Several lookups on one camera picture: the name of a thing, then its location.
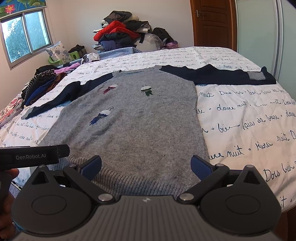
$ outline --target ribbed hem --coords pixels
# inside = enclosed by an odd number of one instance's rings
[[[61,158],[55,165],[49,165],[50,170],[61,170],[70,164],[81,165],[87,158]],[[119,199],[121,195],[161,196],[173,195],[177,198],[188,188],[169,183],[160,183],[149,178],[138,176],[124,176],[104,166],[92,181],[104,191]]]
[[[123,75],[130,75],[130,76],[137,76],[137,75],[143,75],[143,73],[145,74],[149,74],[149,73],[155,73],[157,71],[159,72],[162,72],[160,71],[161,69],[161,66],[159,65],[155,65],[153,67],[150,67],[150,68],[146,68],[146,69],[137,69],[137,70],[131,70],[131,71],[115,71],[113,72],[113,76],[114,77],[120,77],[120,76],[123,76]]]

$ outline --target embroidered bird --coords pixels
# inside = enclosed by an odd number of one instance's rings
[[[100,120],[100,119],[105,119],[108,115],[110,115],[111,110],[113,110],[113,109],[114,109],[114,107],[110,107],[110,108],[108,108],[106,110],[101,111],[98,114],[98,116],[96,116],[95,118],[93,118],[93,120],[89,123],[89,125],[91,126],[91,125],[97,123],[97,121]]]
[[[152,89],[151,86],[143,85],[141,88],[141,92],[145,93],[147,96],[153,95],[151,89]]]
[[[103,91],[103,94],[106,94],[108,91],[115,89],[117,86],[118,86],[118,84],[109,86],[107,89],[105,89]]]

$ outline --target hand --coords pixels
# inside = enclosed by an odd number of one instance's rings
[[[11,169],[6,171],[13,179],[15,179],[20,171],[18,169]],[[14,196],[9,192],[7,198],[3,202],[3,214],[0,216],[0,237],[2,239],[10,239],[15,236],[15,226],[12,223],[11,206],[15,200]]]

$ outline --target wooden door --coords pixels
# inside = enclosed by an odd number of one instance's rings
[[[194,45],[237,50],[234,0],[190,0]]]

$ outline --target white bedsheet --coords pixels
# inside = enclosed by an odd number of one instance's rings
[[[84,64],[39,99],[40,106],[54,99],[73,81],[84,84],[115,70],[133,70],[154,65],[187,66],[197,69],[212,64],[218,69],[259,71],[260,67],[240,54],[219,47],[189,47],[137,53]],[[282,210],[296,205],[296,107],[279,85],[197,86],[198,116],[212,164],[231,169],[253,164],[267,181]],[[21,120],[27,109],[0,129],[0,147],[37,146],[66,104],[46,113]],[[29,178],[22,169],[16,181]]]

